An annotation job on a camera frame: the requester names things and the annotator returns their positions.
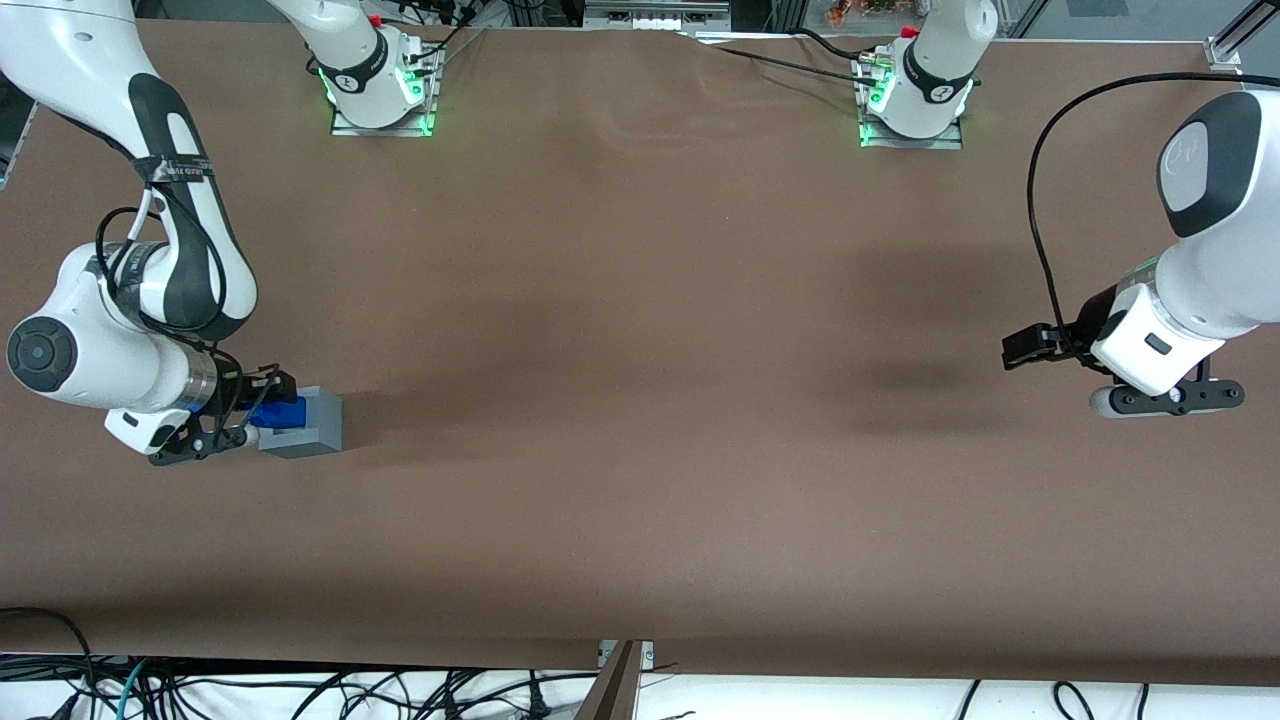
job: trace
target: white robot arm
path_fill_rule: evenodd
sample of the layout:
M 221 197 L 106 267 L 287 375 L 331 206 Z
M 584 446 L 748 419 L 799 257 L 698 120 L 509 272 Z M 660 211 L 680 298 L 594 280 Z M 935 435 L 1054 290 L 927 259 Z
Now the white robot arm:
M 425 101 L 419 37 L 374 27 L 358 0 L 268 1 L 302 35 L 330 101 L 352 124 L 387 127 Z
M 1210 378 L 1208 356 L 1280 322 L 1280 92 L 1206 104 L 1165 145 L 1157 178 L 1179 241 L 1085 302 L 1068 337 L 1038 324 L 1005 338 L 1006 369 L 1078 355 L 1115 375 L 1119 387 L 1091 398 L 1103 416 L 1238 406 L 1243 388 Z
M 191 433 L 201 413 L 225 419 L 256 392 L 210 343 L 248 319 L 257 286 L 196 123 L 147 59 L 129 1 L 0 0 L 0 72 L 122 152 L 145 187 L 125 242 L 102 242 L 104 222 L 99 242 L 63 261 L 52 295 L 9 336 L 10 370 L 45 397 L 108 410 L 108 430 L 152 461 L 173 461 L 160 451 L 179 439 L 189 457 L 225 450 L 221 428 Z M 168 242 L 133 242 L 146 214 Z
M 890 73 L 868 110 L 901 136 L 937 137 L 964 113 L 998 24 L 991 0 L 934 0 L 919 36 L 888 46 Z

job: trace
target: black cable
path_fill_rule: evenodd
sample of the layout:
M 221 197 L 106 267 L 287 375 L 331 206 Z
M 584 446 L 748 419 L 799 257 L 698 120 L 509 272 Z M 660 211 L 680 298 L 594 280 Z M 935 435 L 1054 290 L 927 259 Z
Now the black cable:
M 1076 716 L 1068 712 L 1065 707 L 1062 707 L 1062 696 L 1061 696 L 1062 688 L 1066 688 L 1075 694 L 1075 700 L 1078 700 L 1080 702 L 1080 707 L 1084 708 L 1085 717 L 1088 717 L 1088 720 L 1093 720 L 1093 708 L 1089 707 L 1089 703 L 1084 700 L 1084 694 L 1080 693 L 1080 688 L 1076 688 L 1075 685 L 1068 683 L 1066 680 L 1059 680 L 1053 683 L 1053 706 L 1057 707 L 1057 711 L 1062 715 L 1062 717 L 1065 717 L 1066 720 L 1079 720 Z
M 93 652 L 88 648 L 88 639 L 84 638 L 84 633 L 81 632 L 79 625 L 74 620 L 58 612 L 55 610 L 47 610 L 45 607 L 32 607 L 32 606 L 15 606 L 15 607 L 3 607 L 0 609 L 0 618 L 5 616 L 19 616 L 19 615 L 33 615 L 37 618 L 47 618 L 61 623 L 68 630 L 76 635 L 76 643 L 79 644 L 81 652 L 84 655 L 84 685 L 90 691 L 90 706 L 88 716 L 95 717 L 95 711 L 97 706 L 97 678 L 93 675 Z
M 174 324 L 170 324 L 170 323 L 164 323 L 164 322 L 157 320 L 156 318 L 152 318 L 152 316 L 147 315 L 146 313 L 143 313 L 141 310 L 141 307 L 138 309 L 138 319 L 142 322 L 142 324 L 147 329 L 150 329 L 152 332 L 163 334 L 163 336 L 165 336 L 165 337 L 168 337 L 170 340 L 175 340 L 175 341 L 182 342 L 184 345 L 191 345 L 193 347 L 200 348 L 198 343 L 193 345 L 192 341 L 189 341 L 186 337 L 183 337 L 183 333 L 198 333 L 200 331 L 202 331 L 202 329 L 207 328 L 209 325 L 214 324 L 218 320 L 218 316 L 221 315 L 223 309 L 227 306 L 227 293 L 228 293 L 228 290 L 227 290 L 227 268 L 225 268 L 225 265 L 223 265 L 221 252 L 218 251 L 218 246 L 214 245 L 214 241 L 209 236 L 209 232 L 205 231 L 205 227 L 200 223 L 200 218 L 196 217 L 195 210 L 187 208 L 187 205 L 184 202 L 182 202 L 177 197 L 174 197 L 173 192 L 170 190 L 168 190 L 166 187 L 164 187 L 163 184 L 148 183 L 148 187 L 155 193 L 157 193 L 161 197 L 164 197 L 165 201 L 169 202 L 170 208 L 177 206 L 178 210 L 182 211 L 182 214 L 186 215 L 187 219 L 204 236 L 202 237 L 202 245 L 205 246 L 205 250 L 210 255 L 212 255 L 212 258 L 214 258 L 214 269 L 218 272 L 218 290 L 219 290 L 219 292 L 218 292 L 216 309 L 209 316 L 207 320 L 205 320 L 204 323 L 201 323 L 198 325 L 183 327 L 183 325 L 174 325 Z M 114 220 L 119 215 L 123 215 L 125 213 L 136 213 L 136 211 L 137 211 L 136 208 L 116 208 L 115 210 L 111 210 L 110 213 L 108 213 L 106 215 L 102 217 L 102 220 L 99 222 L 99 224 L 97 224 L 97 232 L 93 236 L 93 251 L 96 254 L 99 272 L 102 273 L 104 282 L 106 283 L 106 295 L 108 295 L 108 297 L 111 299 L 111 302 L 115 302 L 116 293 L 119 292 L 119 287 L 116 286 L 116 281 L 115 281 L 115 274 L 111 273 L 111 268 L 114 266 L 114 268 L 119 269 L 118 261 L 120 259 L 123 259 L 123 255 L 119 255 L 118 259 L 116 259 L 116 261 L 113 261 L 111 266 L 108 266 L 108 264 L 106 264 L 106 229 L 111 224 L 111 220 Z M 127 243 L 124 249 L 127 249 L 129 245 L 132 245 L 132 243 Z
M 444 50 L 444 47 L 449 45 L 449 41 L 453 40 L 453 36 L 456 36 L 458 33 L 458 31 L 461 31 L 465 27 L 467 27 L 467 23 L 465 23 L 465 22 L 463 23 L 458 23 L 457 27 L 454 27 L 452 31 L 449 31 L 449 35 L 444 36 L 444 40 L 442 40 L 440 42 L 435 44 L 435 47 L 431 47 L 430 50 L 428 50 L 425 53 L 420 53 L 417 55 L 410 55 L 408 56 L 408 61 L 410 63 L 417 63 L 419 60 L 430 58 L 431 55 L 435 55 L 440 50 Z
M 746 53 L 744 50 L 735 50 L 732 47 L 721 47 L 719 45 L 717 45 L 716 49 L 721 50 L 722 53 L 728 53 L 730 55 L 737 55 L 740 58 L 750 58 L 753 60 L 760 60 L 762 63 L 772 63 L 774 65 L 780 65 L 780 67 L 783 67 L 783 68 L 791 68 L 792 70 L 803 70 L 803 72 L 806 72 L 806 73 L 813 73 L 815 76 L 833 77 L 836 79 L 842 79 L 842 81 L 851 82 L 851 83 L 855 83 L 855 85 L 868 85 L 868 86 L 876 85 L 876 81 L 873 81 L 872 78 L 854 77 L 854 76 L 849 76 L 849 74 L 844 74 L 844 73 L 833 73 L 831 70 L 823 70 L 823 69 L 818 69 L 818 68 L 810 68 L 809 65 L 801 65 L 799 63 L 791 63 L 791 61 L 787 61 L 787 60 L 778 60 L 777 58 L 767 58 L 764 55 L 756 55 L 755 53 Z
M 1027 170 L 1027 220 L 1032 229 L 1032 242 L 1036 243 L 1036 254 L 1039 256 L 1041 269 L 1044 273 L 1044 286 L 1048 290 L 1048 301 L 1053 309 L 1053 322 L 1057 325 L 1059 341 L 1066 347 L 1066 355 L 1060 355 L 1050 357 L 1050 360 L 1062 360 L 1066 357 L 1075 357 L 1085 368 L 1098 368 L 1098 364 L 1084 356 L 1075 342 L 1070 338 L 1066 331 L 1066 322 L 1062 319 L 1062 305 L 1057 297 L 1057 287 L 1053 283 L 1053 270 L 1050 268 L 1048 255 L 1044 252 L 1044 242 L 1041 240 L 1039 223 L 1036 219 L 1036 170 L 1039 167 L 1041 150 L 1044 147 L 1044 141 L 1048 140 L 1050 132 L 1053 127 L 1066 117 L 1068 113 L 1075 108 L 1083 105 L 1084 102 L 1110 92 L 1112 90 L 1119 90 L 1121 87 L 1129 87 L 1133 85 L 1143 85 L 1149 82 L 1174 82 L 1174 81 L 1203 81 L 1203 82 L 1231 82 L 1231 83 L 1253 83 L 1263 85 L 1267 87 L 1280 87 L 1280 78 L 1266 77 L 1266 76 L 1220 76 L 1213 73 L 1148 73 L 1142 76 L 1133 76 L 1121 78 L 1117 81 L 1108 82 L 1106 85 L 1100 85 L 1093 90 L 1076 96 L 1074 100 L 1068 102 L 1059 110 L 1044 129 L 1041 131 L 1039 138 L 1036 140 L 1036 147 L 1032 150 L 1030 167 Z
M 227 429 L 227 421 L 230 420 L 232 413 L 234 413 L 236 411 L 236 406 L 239 405 L 241 386 L 244 384 L 244 382 L 243 382 L 244 380 L 244 369 L 241 366 L 239 360 L 237 360 L 234 356 L 232 356 L 232 354 L 227 352 L 225 350 L 219 348 L 218 343 L 214 343 L 212 347 L 209 348 L 209 355 L 210 356 L 215 356 L 215 357 L 220 356 L 224 360 L 227 360 L 227 363 L 232 365 L 232 372 L 233 372 L 233 378 L 232 378 L 232 383 L 233 383 L 232 384 L 232 388 L 233 388 L 232 389 L 232 400 L 230 400 L 230 402 L 225 404 L 221 407 L 221 410 L 218 413 L 218 418 L 214 420 L 214 439 L 212 439 L 212 442 L 214 442 L 214 447 L 216 448 L 219 446 L 219 443 L 221 443 L 221 441 L 223 441 L 223 430 Z
M 1138 692 L 1138 714 L 1137 714 L 1138 720 L 1143 720 L 1147 715 L 1148 694 L 1151 694 L 1151 683 L 1143 683 L 1142 689 Z
M 559 680 L 584 680 L 584 679 L 588 679 L 588 678 L 595 678 L 596 675 L 598 675 L 596 673 L 567 673 L 564 675 L 552 675 L 549 678 L 539 678 L 535 682 L 536 683 L 556 683 L 556 682 L 559 682 Z M 484 705 L 486 702 L 494 702 L 494 701 L 499 700 L 500 696 L 504 696 L 504 694 L 507 694 L 507 693 L 509 693 L 512 691 L 518 691 L 518 689 L 522 689 L 522 688 L 527 688 L 530 684 L 531 684 L 531 682 L 529 682 L 529 680 L 526 680 L 524 683 L 516 683 L 513 685 L 507 685 L 506 688 L 499 688 L 497 691 L 493 691 L 493 692 L 490 692 L 488 694 L 484 694 L 484 696 L 480 696 L 477 698 L 472 698 L 472 700 L 461 702 L 461 703 L 458 703 L 458 711 L 460 712 L 466 712 L 467 710 L 471 710 L 472 707 L 475 707 L 477 705 Z
M 960 714 L 956 715 L 956 720 L 964 720 L 965 716 L 969 715 L 969 703 L 973 702 L 973 696 L 974 696 L 974 693 L 978 692 L 978 684 L 979 683 L 982 683 L 980 678 L 977 679 L 977 680 L 974 680 L 969 685 L 969 691 L 964 693 L 964 701 L 960 703 Z
M 257 397 L 253 400 L 253 404 L 244 411 L 244 419 L 241 420 L 242 428 L 253 418 L 253 413 L 257 413 L 257 409 L 262 406 L 262 401 L 266 400 L 266 393 L 270 392 L 271 386 L 275 384 L 275 379 L 280 377 L 279 363 L 271 363 L 270 365 L 259 368 L 259 372 L 266 370 L 268 368 L 270 368 L 270 372 L 266 374 L 266 382 L 262 384 L 262 389 L 257 391 Z M 388 676 L 385 682 L 390 682 L 390 678 Z
M 865 50 L 858 50 L 856 53 L 850 53 L 849 50 L 841 50 L 840 47 L 832 45 L 826 37 L 818 35 L 817 32 L 806 27 L 797 27 L 794 31 L 791 31 L 791 35 L 803 35 L 805 37 L 809 37 L 818 45 L 822 45 L 822 49 L 826 50 L 827 53 L 831 53 L 832 55 L 837 58 L 844 58 L 846 60 L 856 60 L 858 56 L 861 55 L 863 53 L 870 53 L 872 50 L 876 50 L 874 45 L 872 45 Z
M 289 720 L 298 720 L 298 717 L 302 716 L 302 712 L 305 712 L 306 708 L 312 702 L 316 701 L 316 698 L 319 698 L 321 694 L 324 694 L 325 691 L 332 689 L 334 685 L 337 685 L 338 683 L 340 683 L 342 679 L 346 678 L 347 675 L 348 675 L 348 673 L 337 673 L 332 678 L 329 678 L 328 680 L 325 680 L 325 682 L 320 683 L 319 685 L 316 685 L 315 689 L 311 691 L 311 694 L 308 694 L 306 698 L 302 700 L 302 702 L 298 705 L 298 708 L 293 711 L 293 716 L 289 717 Z

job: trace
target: wire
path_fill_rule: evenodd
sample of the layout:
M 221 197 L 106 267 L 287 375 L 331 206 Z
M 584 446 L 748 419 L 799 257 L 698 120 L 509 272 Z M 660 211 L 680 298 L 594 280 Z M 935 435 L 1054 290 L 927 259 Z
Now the wire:
M 128 679 L 124 680 L 124 687 L 120 688 L 120 705 L 115 708 L 115 720 L 124 720 L 124 707 L 128 703 L 129 692 L 133 688 L 133 684 L 138 682 L 138 674 L 142 673 L 142 667 L 146 664 L 147 664 L 146 657 L 140 660 L 138 664 L 133 666 L 133 670 L 129 673 Z
M 499 688 L 497 691 L 493 691 L 493 692 L 490 692 L 488 694 L 484 694 L 484 696 L 480 696 L 477 698 L 472 698 L 472 700 L 468 700 L 468 701 L 465 701 L 465 702 L 460 702 L 458 703 L 458 712 L 466 712 L 467 710 L 470 710 L 470 708 L 472 708 L 472 707 L 475 707 L 477 705 L 484 705 L 486 702 L 494 702 L 494 701 L 499 700 L 500 696 L 504 696 L 504 694 L 507 694 L 507 693 L 509 693 L 512 691 L 518 691 L 518 689 L 527 688 L 527 687 L 532 685 L 534 683 L 541 684 L 541 683 L 554 683 L 554 682 L 558 682 L 558 680 L 584 680 L 584 679 L 588 679 L 588 678 L 595 678 L 596 675 L 598 675 L 596 673 L 567 673 L 564 675 L 552 675 L 550 678 L 538 678 L 536 680 L 525 680 L 524 683 L 516 683 L 513 685 L 507 685 L 506 688 Z
M 253 418 L 253 413 L 257 413 L 257 409 L 262 406 L 262 401 L 266 400 L 266 393 L 271 389 L 271 386 L 275 384 L 275 378 L 280 377 L 279 363 L 271 363 L 270 365 L 266 365 L 266 368 L 270 368 L 271 370 L 266 375 L 266 382 L 262 383 L 262 389 L 257 392 L 257 398 L 255 398 L 253 404 L 250 405 L 247 411 L 244 411 L 244 418 L 241 420 L 241 424 L 232 429 L 243 428 L 248 424 L 248 421 Z M 259 372 L 265 370 L 266 368 L 259 368 Z M 390 682 L 390 678 L 388 676 L 384 682 Z
M 425 53 L 421 53 L 421 54 L 417 54 L 417 55 L 410 55 L 408 56 L 408 61 L 410 63 L 417 63 L 419 60 L 430 58 L 431 55 L 435 55 L 440 50 L 444 50 L 444 47 L 448 46 L 449 41 L 453 40 L 453 36 L 456 36 L 458 33 L 458 31 L 461 31 L 465 27 L 467 27 L 467 23 L 465 23 L 465 22 L 463 23 L 458 23 L 457 27 L 454 27 L 452 31 L 449 31 L 449 35 L 444 36 L 444 40 L 442 40 L 440 42 L 435 44 L 435 47 L 431 47 L 430 50 L 428 50 Z
M 794 70 L 803 70 L 803 72 L 813 73 L 813 74 L 817 74 L 817 76 L 833 77 L 836 79 L 842 79 L 842 81 L 846 81 L 846 82 L 852 82 L 855 85 L 876 85 L 876 81 L 873 81 L 870 78 L 864 78 L 864 77 L 860 78 L 860 77 L 854 77 L 854 76 L 849 76 L 849 74 L 844 74 L 844 73 L 833 73 L 831 70 L 822 70 L 822 69 L 818 69 L 818 68 L 810 68 L 809 65 L 801 65 L 799 63 L 790 63 L 787 60 L 778 60 L 777 58 L 767 58 L 764 55 L 756 55 L 755 53 L 746 53 L 744 50 L 735 50 L 732 47 L 721 47 L 721 46 L 717 45 L 716 49 L 719 50 L 719 51 L 722 51 L 722 53 L 728 53 L 730 55 L 737 55 L 740 58 L 750 58 L 753 60 L 760 60 L 762 63 L 772 63 L 774 65 L 780 65 L 780 67 L 783 67 L 783 68 L 791 68 Z
M 856 60 L 858 56 L 861 55 L 863 53 L 870 53 L 877 47 L 876 45 L 872 45 L 870 47 L 865 50 L 859 50 L 856 53 L 850 53 L 849 50 L 841 50 L 840 47 L 832 45 L 826 37 L 818 35 L 817 32 L 806 27 L 797 27 L 794 31 L 791 31 L 791 35 L 803 35 L 805 37 L 809 37 L 818 45 L 822 45 L 822 49 L 826 50 L 827 53 L 831 53 L 832 55 L 837 58 L 844 58 L 846 60 Z
M 973 702 L 973 696 L 974 696 L 974 693 L 978 692 L 978 684 L 979 683 L 982 683 L 980 678 L 977 679 L 977 680 L 974 680 L 969 685 L 969 691 L 964 693 L 964 701 L 960 703 L 960 714 L 956 715 L 956 720 L 964 720 L 965 716 L 969 715 L 969 703 Z
M 218 320 L 218 316 L 221 315 L 223 309 L 227 306 L 227 268 L 223 265 L 221 254 L 218 251 L 218 247 L 214 245 L 212 238 L 209 237 L 209 232 L 205 231 L 205 227 L 200 223 L 200 218 L 196 217 L 195 211 L 187 208 L 184 202 L 174 197 L 173 192 L 169 188 L 164 187 L 163 184 L 147 183 L 147 188 L 164 197 L 169 202 L 170 208 L 177 206 L 178 210 L 182 211 L 182 214 L 186 215 L 192 224 L 195 224 L 196 229 L 198 229 L 204 236 L 202 243 L 206 251 L 214 258 L 214 268 L 218 273 L 218 290 L 219 290 L 218 302 L 215 311 L 210 314 L 209 319 L 205 320 L 204 323 L 191 327 L 174 325 L 170 323 L 164 323 L 161 320 L 157 320 L 156 318 L 147 315 L 146 313 L 142 311 L 141 307 L 138 307 L 138 319 L 147 329 L 163 334 L 170 340 L 175 340 L 186 345 L 192 345 L 192 341 L 182 337 L 182 334 L 198 333 L 200 331 L 204 331 L 209 325 L 214 324 Z M 116 302 L 116 295 L 119 293 L 119 286 L 116 284 L 115 272 L 113 272 L 113 268 L 116 270 L 119 269 L 119 264 L 124 259 L 124 251 L 132 246 L 132 241 L 127 241 L 124 246 L 122 246 L 120 251 L 116 252 L 116 258 L 114 259 L 111 266 L 108 266 L 106 229 L 111 224 L 111 220 L 114 220 L 115 218 L 127 213 L 138 213 L 138 211 L 140 210 L 133 208 L 116 208 L 115 210 L 111 210 L 110 213 L 104 215 L 102 219 L 99 222 L 97 232 L 93 236 L 93 251 L 96 254 L 97 266 L 99 270 L 102 273 L 104 282 L 106 283 L 106 295 L 108 297 L 111 299 L 111 302 Z M 152 215 L 152 217 L 159 218 L 159 215 Z
M 1053 706 L 1057 707 L 1057 711 L 1062 715 L 1062 717 L 1066 720 L 1079 720 L 1075 715 L 1071 715 L 1065 707 L 1062 707 L 1062 688 L 1066 688 L 1075 694 L 1075 700 L 1078 700 L 1080 702 L 1080 707 L 1084 708 L 1085 717 L 1088 717 L 1088 720 L 1093 720 L 1093 708 L 1089 707 L 1088 701 L 1084 700 L 1084 694 L 1080 693 L 1080 688 L 1076 688 L 1066 680 L 1059 680 L 1053 683 Z
M 1147 715 L 1147 696 L 1151 694 L 1151 683 L 1143 683 L 1138 691 L 1138 712 L 1135 717 L 1143 720 Z
M 55 610 L 47 610 L 45 607 L 32 607 L 32 606 L 17 606 L 17 607 L 3 607 L 0 609 L 0 618 L 5 616 L 20 616 L 20 615 L 35 615 L 37 618 L 47 618 L 61 623 L 68 630 L 76 635 L 76 643 L 79 644 L 81 652 L 84 655 L 84 685 L 90 691 L 90 717 L 95 717 L 97 698 L 97 678 L 93 676 L 93 652 L 88 648 L 88 639 L 84 638 L 84 633 L 81 632 L 79 626 L 74 620 L 58 612 Z
M 1119 90 L 1121 87 L 1129 87 L 1134 85 L 1144 85 L 1149 82 L 1174 82 L 1174 81 L 1202 81 L 1202 82 L 1231 82 L 1231 83 L 1253 83 L 1262 85 L 1267 87 L 1280 87 L 1280 78 L 1266 77 L 1266 76 L 1220 76 L 1213 73 L 1148 73 L 1140 76 L 1133 76 L 1121 78 L 1117 81 L 1108 82 L 1106 85 L 1100 85 L 1093 90 L 1076 96 L 1074 100 L 1068 102 L 1059 110 L 1052 119 L 1041 131 L 1039 138 L 1036 140 L 1036 147 L 1032 150 L 1030 165 L 1027 169 L 1027 220 L 1030 224 L 1032 242 L 1036 243 L 1036 254 L 1039 256 L 1041 269 L 1044 273 L 1044 286 L 1048 290 L 1048 301 L 1053 309 L 1053 322 L 1057 324 L 1059 341 L 1066 347 L 1066 355 L 1057 356 L 1057 359 L 1075 357 L 1085 368 L 1097 368 L 1097 363 L 1084 356 L 1080 348 L 1070 338 L 1066 329 L 1066 323 L 1062 319 L 1062 305 L 1057 297 L 1057 287 L 1053 283 L 1053 270 L 1050 266 L 1048 255 L 1044 251 L 1044 242 L 1039 233 L 1039 222 L 1036 218 L 1036 170 L 1039 168 L 1041 150 L 1044 147 L 1044 141 L 1048 140 L 1050 133 L 1057 126 L 1059 122 L 1066 117 L 1068 113 L 1083 105 L 1084 102 L 1102 95 L 1105 92 L 1111 92 L 1112 90 Z

